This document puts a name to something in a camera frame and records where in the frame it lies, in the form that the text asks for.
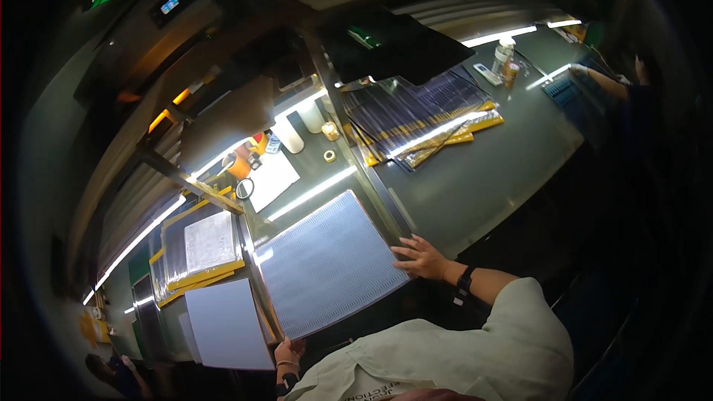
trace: hand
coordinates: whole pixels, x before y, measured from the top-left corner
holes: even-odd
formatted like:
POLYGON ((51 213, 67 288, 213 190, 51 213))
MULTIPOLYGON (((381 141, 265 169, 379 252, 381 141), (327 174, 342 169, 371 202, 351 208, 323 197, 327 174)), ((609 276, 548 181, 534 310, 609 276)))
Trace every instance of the hand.
POLYGON ((394 253, 404 254, 413 258, 413 261, 394 262, 394 267, 407 272, 410 276, 419 276, 427 279, 441 280, 446 272, 450 260, 443 257, 437 249, 423 238, 411 235, 414 239, 403 238, 399 240, 410 248, 392 246, 394 253))
POLYGON ((134 365, 133 362, 131 362, 131 359, 127 355, 121 355, 121 362, 124 363, 126 368, 128 368, 131 371, 136 370, 136 366, 134 365))
POLYGON ((291 340, 285 338, 278 346, 274 349, 274 360, 276 362, 280 361, 290 361, 294 364, 299 365, 299 360, 305 355, 305 340, 291 340))
POLYGON ((570 65, 570 71, 572 73, 581 73, 582 75, 589 75, 589 67, 585 67, 584 65, 581 64, 572 64, 570 65))

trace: remote control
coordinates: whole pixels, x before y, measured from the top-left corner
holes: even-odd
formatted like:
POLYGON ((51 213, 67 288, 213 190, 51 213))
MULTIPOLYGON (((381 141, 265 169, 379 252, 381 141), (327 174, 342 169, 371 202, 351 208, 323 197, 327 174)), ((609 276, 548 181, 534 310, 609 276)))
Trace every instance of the remote control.
POLYGON ((503 80, 500 79, 500 77, 497 76, 495 73, 490 71, 490 69, 487 68, 485 65, 474 64, 473 68, 476 69, 478 71, 478 73, 485 76, 486 79, 488 80, 488 82, 491 83, 492 85, 500 85, 503 83, 503 80))

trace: led light strip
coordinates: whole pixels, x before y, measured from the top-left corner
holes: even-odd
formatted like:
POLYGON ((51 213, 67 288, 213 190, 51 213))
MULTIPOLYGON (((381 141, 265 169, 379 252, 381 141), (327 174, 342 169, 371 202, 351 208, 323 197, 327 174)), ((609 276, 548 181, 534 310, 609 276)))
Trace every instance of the led light strip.
POLYGON ((86 305, 87 302, 89 302, 89 299, 91 299, 92 296, 94 296, 94 290, 92 290, 92 291, 89 292, 89 294, 87 295, 87 298, 84 299, 84 302, 82 302, 82 305, 86 305))
POLYGON ((560 22, 547 22, 549 28, 566 27, 567 25, 576 25, 582 23, 581 20, 561 20, 560 22))
POLYGON ((174 212, 180 205, 182 205, 185 202, 185 197, 183 195, 180 195, 178 197, 178 200, 172 204, 168 209, 166 209, 161 215, 158 216, 154 221, 151 222, 146 229, 141 231, 141 234, 138 235, 126 248, 124 248, 124 251, 121 251, 121 254, 119 254, 119 257, 116 258, 114 263, 111 264, 109 269, 104 272, 104 275, 102 276, 101 279, 96 283, 96 286, 94 287, 94 290, 98 290, 99 287, 101 287, 101 284, 106 281, 106 279, 109 277, 112 271, 114 271, 114 268, 131 252, 136 245, 139 244, 143 240, 144 237, 148 235, 156 226, 158 226, 162 221, 165 220, 166 217, 170 216, 172 212, 174 212))
POLYGON ((129 308, 128 310, 124 310, 124 314, 129 314, 132 311, 134 311, 136 309, 136 307, 143 305, 145 303, 149 303, 152 300, 153 300, 153 296, 148 296, 146 299, 139 300, 138 302, 134 302, 133 307, 129 308))
POLYGON ((533 88, 537 87, 538 85, 542 84, 545 81, 552 81, 554 80, 554 77, 559 75, 561 72, 564 72, 566 69, 568 69, 572 64, 567 64, 563 65, 562 67, 558 68, 554 72, 550 73, 549 75, 542 76, 532 84, 528 85, 525 87, 525 90, 532 90, 533 88))
POLYGON ((475 47, 477 45, 482 45, 487 42, 492 42, 493 40, 500 40, 502 38, 507 37, 512 38, 512 36, 523 35, 525 33, 533 31, 537 31, 537 27, 535 25, 531 25, 530 27, 518 28, 517 30, 503 31, 502 33, 495 33, 494 35, 481 36, 475 39, 464 40, 461 42, 461 44, 465 45, 466 47, 475 47))
POLYGON ((313 95, 311 95, 310 97, 304 98, 304 99, 303 99, 302 101, 300 101, 299 103, 296 103, 295 105, 290 106, 290 108, 288 108, 287 110, 280 112, 280 114, 278 114, 278 115, 275 117, 275 119, 280 118, 280 117, 286 117, 287 115, 289 115, 289 114, 292 113, 293 111, 297 111, 297 109, 298 109, 299 106, 301 106, 301 105, 305 105, 305 104, 311 105, 317 98, 323 97, 324 95, 326 95, 326 89, 321 89, 321 90, 317 91, 316 93, 314 93, 313 95))
POLYGON ((357 167, 356 166, 350 166, 341 171, 339 174, 336 174, 335 176, 328 178, 326 181, 317 184, 315 187, 307 191, 306 193, 303 193, 301 196, 297 197, 295 200, 293 200, 290 204, 285 206, 284 208, 278 210, 277 212, 273 213, 271 216, 269 216, 267 219, 270 221, 275 221, 278 218, 284 216, 286 213, 290 212, 294 208, 298 207, 305 201, 311 199, 313 196, 316 196, 318 193, 325 191, 326 189, 334 186, 335 184, 341 182, 343 179, 346 177, 352 175, 354 172, 356 172, 357 167))
POLYGON ((228 147, 226 150, 224 150, 220 155, 216 156, 214 159, 210 160, 210 162, 201 167, 199 170, 196 172, 193 172, 191 174, 191 178, 188 180, 190 183, 195 183, 198 181, 198 177, 201 176, 202 174, 205 173, 205 171, 209 170, 212 165, 215 163, 218 163, 220 160, 224 159, 226 155, 228 155, 230 152, 236 150, 238 147, 240 147, 245 141, 247 141, 248 138, 241 139, 237 143, 235 143, 233 146, 228 147))

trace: white paper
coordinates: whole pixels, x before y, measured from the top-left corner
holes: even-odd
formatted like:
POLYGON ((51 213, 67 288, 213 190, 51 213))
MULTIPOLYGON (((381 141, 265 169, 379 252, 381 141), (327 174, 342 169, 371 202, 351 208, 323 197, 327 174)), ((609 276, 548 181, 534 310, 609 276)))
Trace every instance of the white paper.
POLYGON ((260 155, 260 161, 263 165, 248 175, 255 183, 255 190, 250 197, 255 212, 263 210, 292 183, 299 180, 297 171, 281 151, 276 154, 260 155))
POLYGON ((188 273, 236 260, 232 217, 222 211, 183 228, 188 273))
POLYGON ((247 279, 186 291, 203 365, 274 370, 247 279))
POLYGON ((191 350, 193 355, 193 361, 201 363, 201 352, 198 350, 198 343, 195 342, 195 335, 193 334, 193 328, 191 327, 191 318, 188 317, 188 313, 183 313, 178 317, 178 322, 180 323, 181 329, 183 329, 183 335, 185 336, 185 343, 188 344, 188 349, 191 350))

